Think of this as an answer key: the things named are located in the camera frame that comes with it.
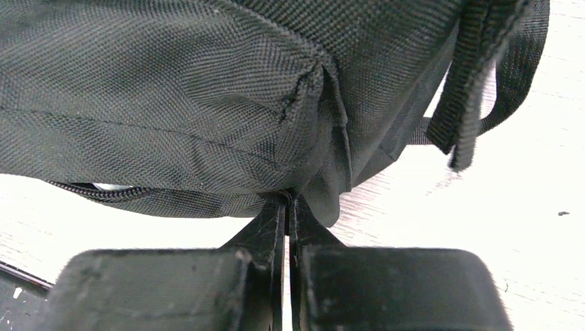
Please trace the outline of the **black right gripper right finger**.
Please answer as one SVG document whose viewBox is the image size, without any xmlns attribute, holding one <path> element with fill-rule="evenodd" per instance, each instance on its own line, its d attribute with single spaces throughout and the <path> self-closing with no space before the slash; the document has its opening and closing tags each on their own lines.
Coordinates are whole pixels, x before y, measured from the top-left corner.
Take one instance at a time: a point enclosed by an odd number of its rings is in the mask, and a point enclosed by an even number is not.
<svg viewBox="0 0 585 331">
<path fill-rule="evenodd" d="M 484 262 L 465 250 L 348 247 L 289 205 L 294 330 L 510 330 Z"/>
</svg>

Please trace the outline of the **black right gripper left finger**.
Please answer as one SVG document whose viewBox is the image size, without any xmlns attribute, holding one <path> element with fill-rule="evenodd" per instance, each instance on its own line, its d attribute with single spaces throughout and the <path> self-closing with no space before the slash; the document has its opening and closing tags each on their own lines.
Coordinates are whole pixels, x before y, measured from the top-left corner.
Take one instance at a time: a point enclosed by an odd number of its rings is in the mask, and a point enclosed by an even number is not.
<svg viewBox="0 0 585 331">
<path fill-rule="evenodd" d="M 40 330 L 280 330 L 287 200 L 216 249 L 89 250 L 48 295 Z"/>
</svg>

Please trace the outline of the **black backpack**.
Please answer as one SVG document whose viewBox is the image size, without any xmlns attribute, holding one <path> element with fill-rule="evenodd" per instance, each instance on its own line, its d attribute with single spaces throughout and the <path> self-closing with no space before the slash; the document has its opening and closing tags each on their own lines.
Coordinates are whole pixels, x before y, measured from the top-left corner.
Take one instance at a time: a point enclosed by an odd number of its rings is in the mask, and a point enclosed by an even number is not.
<svg viewBox="0 0 585 331">
<path fill-rule="evenodd" d="M 158 217 L 339 196 L 523 104 L 548 1 L 2 1 L 1 172 Z"/>
</svg>

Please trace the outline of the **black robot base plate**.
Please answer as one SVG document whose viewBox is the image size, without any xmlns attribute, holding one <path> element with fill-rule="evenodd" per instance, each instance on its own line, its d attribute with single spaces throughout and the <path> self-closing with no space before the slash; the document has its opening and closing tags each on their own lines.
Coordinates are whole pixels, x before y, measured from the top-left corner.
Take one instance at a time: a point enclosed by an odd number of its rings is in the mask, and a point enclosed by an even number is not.
<svg viewBox="0 0 585 331">
<path fill-rule="evenodd" d="M 52 284 L 1 262 L 1 330 L 31 331 Z"/>
</svg>

